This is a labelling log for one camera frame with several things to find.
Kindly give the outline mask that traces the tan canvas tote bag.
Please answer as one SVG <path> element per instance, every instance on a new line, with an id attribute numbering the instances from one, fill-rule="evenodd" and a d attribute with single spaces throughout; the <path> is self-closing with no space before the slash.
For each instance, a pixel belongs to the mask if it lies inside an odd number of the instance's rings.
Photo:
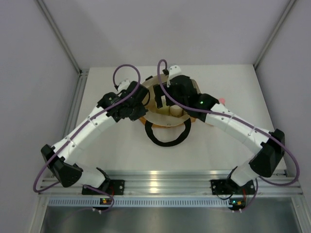
<path id="1" fill-rule="evenodd" d="M 154 144 L 161 147 L 173 147 L 182 143 L 188 137 L 191 130 L 191 124 L 194 123 L 196 119 L 190 117 L 185 111 L 183 111 L 183 115 L 181 117 L 173 117 L 171 114 L 169 116 L 158 114 L 155 94 L 153 91 L 153 86 L 155 84 L 159 84 L 157 76 L 150 76 L 142 83 L 142 85 L 150 91 L 150 100 L 146 105 L 148 112 L 139 120 L 144 125 L 147 136 Z M 160 141 L 155 137 L 153 132 L 153 128 L 169 129 L 182 125 L 185 126 L 184 131 L 173 141 Z"/>

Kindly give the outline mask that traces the orange bottle pink cap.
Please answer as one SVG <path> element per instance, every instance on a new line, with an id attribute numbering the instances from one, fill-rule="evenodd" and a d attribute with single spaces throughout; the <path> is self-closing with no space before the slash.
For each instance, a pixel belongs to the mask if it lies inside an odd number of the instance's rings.
<path id="1" fill-rule="evenodd" d="M 228 119 L 226 116 L 227 109 L 225 107 L 225 99 L 218 99 L 218 103 L 216 103 L 210 111 L 211 113 L 209 113 L 206 117 L 206 123 L 222 129 Z"/>

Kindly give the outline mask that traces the green pump bottle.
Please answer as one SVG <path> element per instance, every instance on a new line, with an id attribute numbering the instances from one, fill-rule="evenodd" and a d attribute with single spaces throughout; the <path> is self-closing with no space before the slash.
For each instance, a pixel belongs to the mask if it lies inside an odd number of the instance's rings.
<path id="1" fill-rule="evenodd" d="M 170 106 L 163 105 L 161 108 L 157 109 L 157 113 L 161 114 L 161 115 L 169 116 L 170 115 Z"/>

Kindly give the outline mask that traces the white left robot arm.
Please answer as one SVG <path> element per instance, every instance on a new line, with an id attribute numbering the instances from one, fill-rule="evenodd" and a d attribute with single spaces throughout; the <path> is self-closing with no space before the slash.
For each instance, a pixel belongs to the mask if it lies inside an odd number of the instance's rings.
<path id="1" fill-rule="evenodd" d="M 110 182 L 104 171 L 81 165 L 78 159 L 93 140 L 121 119 L 135 121 L 144 116 L 147 109 L 143 100 L 148 95 L 145 86 L 136 81 L 124 81 L 118 93 L 105 94 L 87 118 L 65 138 L 41 149 L 44 160 L 49 162 L 49 170 L 63 187 L 78 183 L 92 186 L 99 194 L 109 190 Z"/>

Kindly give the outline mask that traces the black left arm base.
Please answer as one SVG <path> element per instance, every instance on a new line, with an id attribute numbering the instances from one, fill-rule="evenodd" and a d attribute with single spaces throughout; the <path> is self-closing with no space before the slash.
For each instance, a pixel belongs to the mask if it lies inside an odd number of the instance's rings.
<path id="1" fill-rule="evenodd" d="M 103 191 L 109 195 L 123 195 L 125 188 L 125 180 L 106 180 L 97 190 Z M 87 187 L 82 188 L 82 195 L 100 195 L 99 192 L 89 189 Z"/>

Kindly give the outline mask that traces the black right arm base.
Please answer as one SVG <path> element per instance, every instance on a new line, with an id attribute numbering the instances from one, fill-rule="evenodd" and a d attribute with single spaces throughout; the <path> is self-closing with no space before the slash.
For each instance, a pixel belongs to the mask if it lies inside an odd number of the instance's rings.
<path id="1" fill-rule="evenodd" d="M 210 180 L 213 195 L 253 195 L 255 193 L 255 185 L 253 181 L 248 181 L 243 186 L 238 186 L 230 179 L 214 179 Z"/>

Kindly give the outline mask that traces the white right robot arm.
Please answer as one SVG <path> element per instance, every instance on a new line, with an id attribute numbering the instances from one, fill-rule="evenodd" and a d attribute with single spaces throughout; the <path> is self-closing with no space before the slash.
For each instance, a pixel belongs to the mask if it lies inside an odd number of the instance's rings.
<path id="1" fill-rule="evenodd" d="M 238 118 L 215 97 L 199 93 L 188 76 L 174 77 L 170 86 L 162 81 L 162 76 L 154 76 L 153 79 L 155 83 L 152 89 L 159 107 L 163 105 L 162 98 L 166 99 L 169 106 L 180 101 L 178 107 L 187 115 L 222 130 L 253 153 L 253 157 L 231 170 L 226 180 L 230 192 L 239 192 L 255 178 L 265 179 L 273 175 L 285 154 L 285 133 L 282 130 L 261 129 Z"/>

